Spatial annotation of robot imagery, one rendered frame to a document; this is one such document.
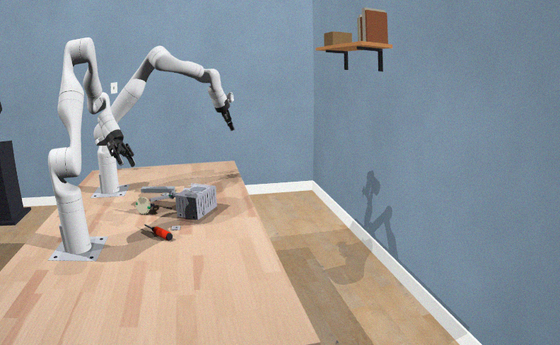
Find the red-handled screwdriver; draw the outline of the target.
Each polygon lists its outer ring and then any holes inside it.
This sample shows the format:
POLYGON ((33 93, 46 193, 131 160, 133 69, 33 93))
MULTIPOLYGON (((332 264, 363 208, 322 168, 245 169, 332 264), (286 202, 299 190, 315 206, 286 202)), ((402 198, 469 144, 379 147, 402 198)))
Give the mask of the red-handled screwdriver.
POLYGON ((156 235, 158 235, 158 236, 160 236, 160 237, 162 237, 162 238, 164 238, 164 239, 166 239, 166 240, 172 240, 172 239, 173 239, 172 233, 170 233, 170 232, 168 232, 168 231, 166 231, 166 230, 163 230, 162 228, 159 228, 159 227, 157 227, 157 226, 156 226, 156 227, 150 227, 150 226, 148 226, 148 225, 146 225, 146 224, 144 224, 144 225, 145 225, 146 227, 150 228, 150 229, 153 231, 154 234, 156 234, 156 235))

